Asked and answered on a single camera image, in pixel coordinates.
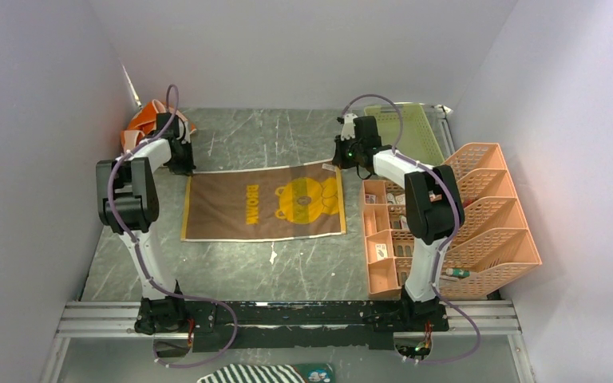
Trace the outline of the black white striped cloth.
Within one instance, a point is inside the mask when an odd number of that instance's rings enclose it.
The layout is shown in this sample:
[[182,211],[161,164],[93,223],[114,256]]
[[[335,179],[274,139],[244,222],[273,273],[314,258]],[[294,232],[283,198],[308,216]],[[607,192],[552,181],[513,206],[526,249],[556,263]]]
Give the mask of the black white striped cloth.
[[197,383],[299,383],[306,379],[289,365],[230,364],[199,378]]

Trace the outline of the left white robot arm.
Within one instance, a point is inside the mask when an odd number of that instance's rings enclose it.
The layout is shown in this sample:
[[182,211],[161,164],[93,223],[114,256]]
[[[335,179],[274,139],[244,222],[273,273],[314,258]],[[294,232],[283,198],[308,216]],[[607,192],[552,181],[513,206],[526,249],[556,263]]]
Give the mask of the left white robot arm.
[[156,221],[160,202],[154,172],[190,176],[194,164],[191,132],[174,112],[156,114],[156,127],[134,148],[96,165],[97,206],[101,222],[128,248],[141,283],[135,331],[139,334],[189,330],[194,321],[179,283],[161,259]]

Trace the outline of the orange plastic file organizer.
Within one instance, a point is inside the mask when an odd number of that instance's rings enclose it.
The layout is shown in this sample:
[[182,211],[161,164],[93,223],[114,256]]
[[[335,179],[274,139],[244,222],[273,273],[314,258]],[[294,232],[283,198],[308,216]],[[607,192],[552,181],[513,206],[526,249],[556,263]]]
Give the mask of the orange plastic file organizer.
[[483,298],[541,266],[500,145],[466,144],[445,164],[457,178],[465,222],[443,268],[469,275],[448,281],[441,293],[450,299]]

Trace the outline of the teal cartoon card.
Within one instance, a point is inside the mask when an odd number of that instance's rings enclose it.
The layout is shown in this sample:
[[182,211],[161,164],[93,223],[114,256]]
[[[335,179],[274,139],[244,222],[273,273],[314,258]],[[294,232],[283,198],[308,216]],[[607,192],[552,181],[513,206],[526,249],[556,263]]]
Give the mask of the teal cartoon card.
[[291,366],[304,382],[335,383],[334,368],[328,363],[304,363]]

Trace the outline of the orange white crumpled towel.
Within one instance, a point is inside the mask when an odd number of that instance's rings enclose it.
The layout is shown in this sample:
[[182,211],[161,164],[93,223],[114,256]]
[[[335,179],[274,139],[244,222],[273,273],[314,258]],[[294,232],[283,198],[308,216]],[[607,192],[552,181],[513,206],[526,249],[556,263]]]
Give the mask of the orange white crumpled towel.
[[151,100],[131,119],[128,127],[121,132],[121,151],[131,152],[135,147],[145,139],[151,139],[151,133],[156,129],[156,114],[157,113],[172,113],[182,118],[191,131],[191,134],[196,130],[188,118],[179,110],[175,110],[172,106],[166,107],[164,103],[158,100]]

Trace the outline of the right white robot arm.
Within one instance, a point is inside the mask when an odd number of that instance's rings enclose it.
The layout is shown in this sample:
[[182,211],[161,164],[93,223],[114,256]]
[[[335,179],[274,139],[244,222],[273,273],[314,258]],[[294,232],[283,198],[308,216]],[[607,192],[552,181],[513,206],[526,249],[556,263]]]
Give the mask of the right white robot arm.
[[413,255],[398,317],[407,330],[419,330],[443,299],[438,287],[440,267],[448,245],[465,221],[454,171],[448,165],[423,164],[383,145],[372,116],[349,113],[337,121],[342,131],[334,138],[332,164],[340,169],[364,168],[394,182],[405,193]]

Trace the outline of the orange plastic compartment tray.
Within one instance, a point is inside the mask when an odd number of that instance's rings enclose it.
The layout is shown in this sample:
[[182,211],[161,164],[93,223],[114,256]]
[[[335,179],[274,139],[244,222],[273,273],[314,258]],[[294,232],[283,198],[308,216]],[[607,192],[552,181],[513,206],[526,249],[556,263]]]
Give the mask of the orange plastic compartment tray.
[[368,296],[398,299],[409,278],[414,241],[406,222],[404,190],[388,180],[364,180],[360,206]]

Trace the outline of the aluminium frame rail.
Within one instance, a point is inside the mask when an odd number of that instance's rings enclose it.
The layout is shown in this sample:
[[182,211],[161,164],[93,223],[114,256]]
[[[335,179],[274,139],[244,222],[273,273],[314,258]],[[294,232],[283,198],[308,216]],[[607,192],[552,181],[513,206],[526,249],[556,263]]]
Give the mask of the aluminium frame rail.
[[[453,304],[477,324],[483,337],[505,336],[508,339],[520,382],[536,380],[512,301],[457,300]],[[68,302],[57,325],[41,381],[57,381],[69,343],[74,338],[149,339],[148,335],[134,330],[139,305],[139,302]]]

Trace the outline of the green plastic basket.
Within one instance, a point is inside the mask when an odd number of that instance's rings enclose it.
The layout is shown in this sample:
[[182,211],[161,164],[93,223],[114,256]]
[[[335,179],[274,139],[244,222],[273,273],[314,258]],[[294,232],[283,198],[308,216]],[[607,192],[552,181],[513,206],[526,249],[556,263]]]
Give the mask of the green plastic basket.
[[[397,104],[397,107],[403,121],[403,132],[397,149],[423,164],[442,164],[445,158],[423,106],[419,103],[404,102]],[[400,132],[400,120],[395,109],[390,105],[369,105],[363,111],[365,116],[373,116],[377,121],[382,143],[393,144]]]

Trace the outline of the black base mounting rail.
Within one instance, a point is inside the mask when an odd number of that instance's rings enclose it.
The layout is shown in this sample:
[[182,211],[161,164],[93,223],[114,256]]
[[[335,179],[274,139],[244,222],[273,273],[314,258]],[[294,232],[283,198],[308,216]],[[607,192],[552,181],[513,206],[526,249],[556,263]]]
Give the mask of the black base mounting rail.
[[166,298],[140,304],[133,330],[157,339],[191,341],[195,352],[231,349],[366,346],[391,350],[396,333],[445,332],[437,299],[243,302]]

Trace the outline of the brown yellow bear towel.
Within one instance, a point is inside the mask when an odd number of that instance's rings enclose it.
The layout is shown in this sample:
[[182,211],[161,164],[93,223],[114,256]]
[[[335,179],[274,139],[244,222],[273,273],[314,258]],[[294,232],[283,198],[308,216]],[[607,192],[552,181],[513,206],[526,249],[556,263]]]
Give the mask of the brown yellow bear towel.
[[346,233],[342,175],[327,160],[197,172],[184,197],[184,242],[274,242]]

